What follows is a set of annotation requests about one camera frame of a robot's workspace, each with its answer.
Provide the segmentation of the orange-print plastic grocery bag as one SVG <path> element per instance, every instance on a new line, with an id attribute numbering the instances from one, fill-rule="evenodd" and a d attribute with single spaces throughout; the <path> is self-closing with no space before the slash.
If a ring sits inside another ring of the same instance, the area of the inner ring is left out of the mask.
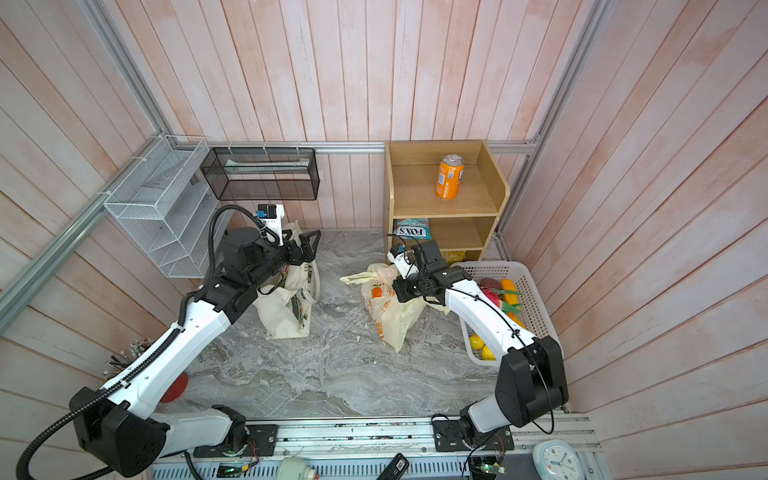
<path id="1" fill-rule="evenodd" d="M 442 314 L 449 313 L 447 307 L 429 304 L 420 297 L 400 302 L 393 288 L 393 282 L 398 277 L 399 272 L 394 265 L 374 263 L 364 272 L 340 278 L 346 285 L 360 286 L 364 304 L 379 336 L 397 353 L 404 345 L 408 330 L 426 307 Z"/>

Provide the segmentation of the cream canvas tote bag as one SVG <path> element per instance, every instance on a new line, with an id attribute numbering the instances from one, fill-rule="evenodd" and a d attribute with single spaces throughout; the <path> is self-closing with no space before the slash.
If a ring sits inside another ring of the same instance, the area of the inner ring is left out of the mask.
<path id="1" fill-rule="evenodd" d="M 300 266 L 286 266 L 281 274 L 264 286 L 270 294 L 260 295 L 252 305 L 269 340 L 308 337 L 312 307 L 320 294 L 317 263 L 313 260 Z"/>

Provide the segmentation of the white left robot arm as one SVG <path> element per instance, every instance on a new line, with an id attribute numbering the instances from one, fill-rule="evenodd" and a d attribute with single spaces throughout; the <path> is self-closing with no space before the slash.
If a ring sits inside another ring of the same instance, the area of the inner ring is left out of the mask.
<path id="1" fill-rule="evenodd" d="M 228 206 L 211 216 L 207 233 L 208 271 L 203 284 L 186 293 L 179 316 L 151 347 L 101 388 L 82 388 L 70 411 L 43 430 L 26 447 L 15 475 L 29 479 L 31 461 L 43 444 L 68 424 L 75 428 L 80 447 L 104 463 L 90 473 L 98 479 L 112 472 L 133 477 L 157 459 L 201 446 L 223 445 L 234 453 L 247 445 L 246 421 L 222 406 L 200 413 L 154 418 L 157 405 L 187 366 L 224 333 L 263 295 L 263 286 L 287 265 L 314 261 L 321 233 L 294 237 L 289 230 L 273 230 L 256 214 L 252 227 L 215 239 L 219 218 Z"/>

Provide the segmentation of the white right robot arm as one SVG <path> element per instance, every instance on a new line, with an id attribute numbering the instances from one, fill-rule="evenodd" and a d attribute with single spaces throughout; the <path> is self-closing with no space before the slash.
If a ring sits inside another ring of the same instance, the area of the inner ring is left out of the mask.
<path id="1" fill-rule="evenodd" d="M 397 299 L 422 299 L 444 306 L 468 324 L 498 361 L 494 390 L 461 410 L 457 420 L 441 421 L 435 431 L 457 433 L 470 447 L 484 444 L 499 430 L 524 427 L 553 414 L 569 400 L 562 349 L 553 337 L 538 337 L 517 325 L 458 265 L 443 259 L 434 240 L 391 247 Z"/>

